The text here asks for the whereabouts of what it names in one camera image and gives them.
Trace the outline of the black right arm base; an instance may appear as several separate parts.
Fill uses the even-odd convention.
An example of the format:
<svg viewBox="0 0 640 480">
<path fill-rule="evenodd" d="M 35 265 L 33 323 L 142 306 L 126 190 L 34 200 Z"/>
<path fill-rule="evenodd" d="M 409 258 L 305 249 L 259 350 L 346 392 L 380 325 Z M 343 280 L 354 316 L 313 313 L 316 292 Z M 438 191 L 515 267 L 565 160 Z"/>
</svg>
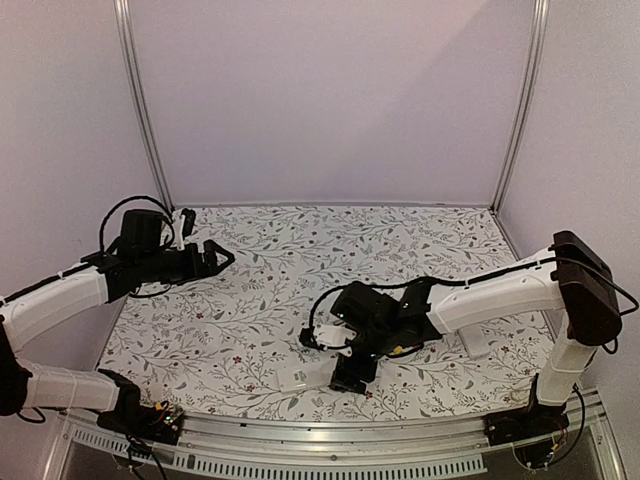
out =
<svg viewBox="0 0 640 480">
<path fill-rule="evenodd" d="M 490 413 L 482 418 L 483 433 L 489 444 L 496 446 L 560 432 L 569 426 L 565 407 L 532 403 Z"/>
</svg>

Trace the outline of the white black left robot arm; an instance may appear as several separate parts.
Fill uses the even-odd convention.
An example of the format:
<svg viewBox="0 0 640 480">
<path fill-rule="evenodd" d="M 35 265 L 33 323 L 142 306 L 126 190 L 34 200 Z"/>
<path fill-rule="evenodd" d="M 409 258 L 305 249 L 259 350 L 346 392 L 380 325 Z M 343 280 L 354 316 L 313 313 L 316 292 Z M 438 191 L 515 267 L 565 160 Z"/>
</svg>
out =
<svg viewBox="0 0 640 480">
<path fill-rule="evenodd" d="M 59 326 L 120 300 L 145 285 L 164 290 L 221 274 L 235 256 L 213 240 L 189 242 L 196 213 L 174 214 L 159 200 L 134 195 L 101 221 L 98 249 L 1 300 L 1 413 L 79 408 L 110 415 L 128 434 L 148 426 L 139 387 L 106 371 L 78 371 L 20 359 Z"/>
</svg>

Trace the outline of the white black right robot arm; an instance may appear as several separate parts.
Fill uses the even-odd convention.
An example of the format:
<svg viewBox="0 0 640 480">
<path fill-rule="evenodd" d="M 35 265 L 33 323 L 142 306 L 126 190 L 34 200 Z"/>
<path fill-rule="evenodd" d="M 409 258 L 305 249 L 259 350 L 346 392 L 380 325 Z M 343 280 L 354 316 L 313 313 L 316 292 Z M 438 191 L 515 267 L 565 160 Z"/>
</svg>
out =
<svg viewBox="0 0 640 480">
<path fill-rule="evenodd" d="M 565 230 L 535 254 L 467 279 L 423 276 L 391 287 L 354 281 L 339 288 L 331 314 L 353 331 L 337 346 L 329 386 L 365 394 L 380 359 L 467 327 L 533 312 L 558 311 L 563 333 L 532 382 L 530 404 L 517 427 L 537 436 L 552 424 L 595 351 L 617 341 L 623 319 L 639 302 L 614 281 L 610 267 L 576 234 Z"/>
</svg>

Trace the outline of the white air conditioner remote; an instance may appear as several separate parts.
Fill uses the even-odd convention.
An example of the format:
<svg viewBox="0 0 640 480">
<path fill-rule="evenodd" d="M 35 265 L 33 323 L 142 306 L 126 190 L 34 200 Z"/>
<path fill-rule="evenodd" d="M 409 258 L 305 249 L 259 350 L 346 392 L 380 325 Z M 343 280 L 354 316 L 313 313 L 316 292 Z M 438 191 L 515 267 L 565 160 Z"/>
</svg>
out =
<svg viewBox="0 0 640 480">
<path fill-rule="evenodd" d="M 334 364 L 315 362 L 277 371 L 277 386 L 281 393 L 298 393 L 326 387 L 331 379 Z"/>
</svg>

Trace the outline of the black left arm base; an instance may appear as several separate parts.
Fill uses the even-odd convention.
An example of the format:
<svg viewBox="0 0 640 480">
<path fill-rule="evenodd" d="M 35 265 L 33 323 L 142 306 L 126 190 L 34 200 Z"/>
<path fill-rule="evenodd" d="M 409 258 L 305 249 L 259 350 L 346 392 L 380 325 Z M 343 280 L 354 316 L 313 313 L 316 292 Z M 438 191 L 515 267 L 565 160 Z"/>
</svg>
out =
<svg viewBox="0 0 640 480">
<path fill-rule="evenodd" d="M 182 432 L 184 410 L 168 401 L 143 405 L 134 395 L 119 398 L 113 410 L 100 412 L 97 426 L 134 439 L 176 445 Z"/>
</svg>

